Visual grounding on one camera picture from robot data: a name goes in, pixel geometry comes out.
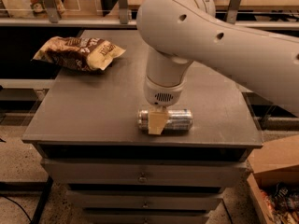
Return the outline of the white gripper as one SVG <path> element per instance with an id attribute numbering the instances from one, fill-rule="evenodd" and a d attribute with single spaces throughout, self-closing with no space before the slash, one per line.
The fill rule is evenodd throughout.
<path id="1" fill-rule="evenodd" d="M 150 105 L 153 107 L 148 113 L 149 134 L 160 135 L 169 119 L 168 110 L 164 106 L 174 105 L 178 102 L 183 91 L 184 82 L 173 86 L 164 87 L 145 77 L 144 95 Z"/>

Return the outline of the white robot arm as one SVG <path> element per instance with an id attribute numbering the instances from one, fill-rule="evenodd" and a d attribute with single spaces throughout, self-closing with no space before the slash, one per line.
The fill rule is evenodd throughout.
<path id="1" fill-rule="evenodd" d="M 144 95 L 151 105 L 177 103 L 198 62 L 299 115 L 298 38 L 220 21 L 213 0 L 145 0 L 136 26 L 149 45 Z"/>

